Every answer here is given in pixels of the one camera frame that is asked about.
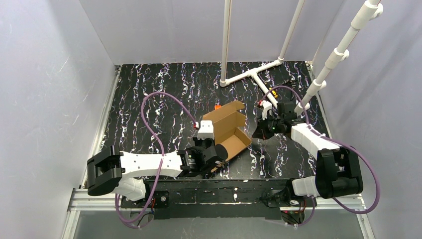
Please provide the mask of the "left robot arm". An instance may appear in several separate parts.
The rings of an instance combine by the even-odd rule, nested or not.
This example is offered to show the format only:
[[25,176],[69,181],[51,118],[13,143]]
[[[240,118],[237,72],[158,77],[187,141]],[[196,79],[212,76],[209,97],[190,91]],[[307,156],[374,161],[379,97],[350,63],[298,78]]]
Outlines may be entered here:
[[119,194],[131,201],[151,191],[142,177],[196,177],[207,174],[228,159],[223,145],[193,146],[165,154],[123,152],[112,145],[87,160],[88,195]]

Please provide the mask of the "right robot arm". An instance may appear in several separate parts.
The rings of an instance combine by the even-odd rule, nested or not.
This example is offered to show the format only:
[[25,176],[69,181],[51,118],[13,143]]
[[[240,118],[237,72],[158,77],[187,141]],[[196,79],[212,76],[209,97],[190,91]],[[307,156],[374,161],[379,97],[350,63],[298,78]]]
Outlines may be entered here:
[[325,139],[324,135],[295,113],[292,103],[279,103],[277,115],[272,107],[266,100],[258,103],[262,112],[257,116],[253,138],[267,140],[276,134],[283,134],[316,159],[315,175],[288,180],[285,189],[278,193],[281,199],[291,200],[305,196],[330,199],[363,191],[356,153]]

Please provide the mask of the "brown cardboard box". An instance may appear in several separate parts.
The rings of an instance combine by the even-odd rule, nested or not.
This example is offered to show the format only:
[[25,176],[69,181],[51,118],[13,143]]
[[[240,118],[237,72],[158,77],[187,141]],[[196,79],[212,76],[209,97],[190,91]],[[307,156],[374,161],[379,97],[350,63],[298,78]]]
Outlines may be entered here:
[[203,115],[203,120],[212,121],[215,143],[224,146],[228,153],[226,160],[216,165],[211,170],[212,173],[251,144],[251,138],[243,131],[246,126],[246,115],[239,112],[243,108],[245,105],[242,102],[233,101]]

